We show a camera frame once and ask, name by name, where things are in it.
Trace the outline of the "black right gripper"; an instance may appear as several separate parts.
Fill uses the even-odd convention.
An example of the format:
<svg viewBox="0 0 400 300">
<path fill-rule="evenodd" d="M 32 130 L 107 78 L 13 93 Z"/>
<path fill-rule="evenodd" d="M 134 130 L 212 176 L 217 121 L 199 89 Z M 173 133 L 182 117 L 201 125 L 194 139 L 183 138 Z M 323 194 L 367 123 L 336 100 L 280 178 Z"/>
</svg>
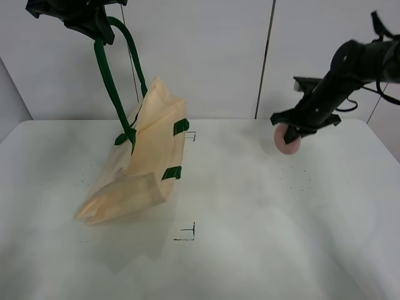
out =
<svg viewBox="0 0 400 300">
<path fill-rule="evenodd" d="M 302 92 L 303 97 L 292 109 L 272 114 L 273 125 L 288 124 L 284 134 L 285 144 L 301 138 L 301 133 L 314 134 L 326 126 L 337 126 L 341 118 L 333 111 L 341 101 L 341 79 L 326 76 L 322 79 L 313 77 L 294 77 L 294 89 Z"/>
</svg>

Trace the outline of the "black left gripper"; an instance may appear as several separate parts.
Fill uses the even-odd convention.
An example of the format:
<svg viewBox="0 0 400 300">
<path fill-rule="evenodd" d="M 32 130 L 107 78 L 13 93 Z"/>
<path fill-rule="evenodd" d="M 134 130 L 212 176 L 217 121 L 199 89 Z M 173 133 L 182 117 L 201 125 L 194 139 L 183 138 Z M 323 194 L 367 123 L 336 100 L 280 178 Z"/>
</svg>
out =
<svg viewBox="0 0 400 300">
<path fill-rule="evenodd" d="M 114 42 L 114 33 L 108 21 L 105 6 L 127 5 L 127 0 L 29 0 L 26 10 L 36 19 L 47 15 L 60 19 L 68 29 L 80 32 L 106 44 Z"/>
</svg>

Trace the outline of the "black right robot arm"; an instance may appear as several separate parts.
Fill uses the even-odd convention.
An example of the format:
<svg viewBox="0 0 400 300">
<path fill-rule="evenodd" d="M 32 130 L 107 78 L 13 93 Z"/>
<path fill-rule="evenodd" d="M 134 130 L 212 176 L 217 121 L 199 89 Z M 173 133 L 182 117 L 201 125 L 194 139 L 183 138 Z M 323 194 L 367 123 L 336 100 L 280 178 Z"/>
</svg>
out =
<svg viewBox="0 0 400 300">
<path fill-rule="evenodd" d="M 399 100 L 384 94 L 381 83 L 399 82 L 399 35 L 390 32 L 378 13 L 371 13 L 377 39 L 369 44 L 350 40 L 335 52 L 330 69 L 323 78 L 294 77 L 294 88 L 303 97 L 292 109 L 272 114 L 273 125 L 286 124 L 285 144 L 316 134 L 327 126 L 337 126 L 339 106 L 367 84 L 375 83 L 374 93 L 387 102 Z"/>
</svg>

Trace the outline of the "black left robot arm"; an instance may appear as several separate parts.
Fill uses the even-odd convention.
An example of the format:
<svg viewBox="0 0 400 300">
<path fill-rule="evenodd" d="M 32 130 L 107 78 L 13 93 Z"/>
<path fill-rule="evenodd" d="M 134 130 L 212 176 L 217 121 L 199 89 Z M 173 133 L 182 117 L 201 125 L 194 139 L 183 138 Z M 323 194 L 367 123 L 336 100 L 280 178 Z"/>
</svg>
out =
<svg viewBox="0 0 400 300">
<path fill-rule="evenodd" d="M 65 27 L 107 44 L 114 42 L 105 6 L 121 4 L 127 0 L 29 0 L 26 10 L 36 19 L 47 15 L 60 19 Z"/>
</svg>

